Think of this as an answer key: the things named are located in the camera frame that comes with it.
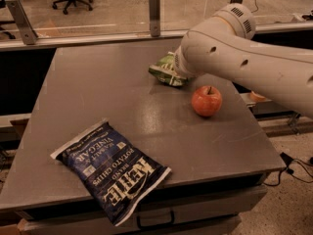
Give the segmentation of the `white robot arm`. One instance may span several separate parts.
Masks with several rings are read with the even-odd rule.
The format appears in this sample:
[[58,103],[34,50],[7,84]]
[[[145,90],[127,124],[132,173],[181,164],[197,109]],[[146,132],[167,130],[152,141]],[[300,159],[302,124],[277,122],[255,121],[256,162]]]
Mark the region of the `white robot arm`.
[[183,77],[209,73],[313,118],[313,51],[256,42],[255,19],[229,4],[183,36],[174,69]]

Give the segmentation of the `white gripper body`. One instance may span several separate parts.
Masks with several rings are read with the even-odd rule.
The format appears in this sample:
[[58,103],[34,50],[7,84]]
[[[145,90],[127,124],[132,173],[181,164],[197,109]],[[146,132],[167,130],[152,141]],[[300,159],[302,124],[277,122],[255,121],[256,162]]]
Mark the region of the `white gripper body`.
[[174,53],[174,69],[180,76],[196,77],[198,75],[185,59],[181,47],[178,47]]

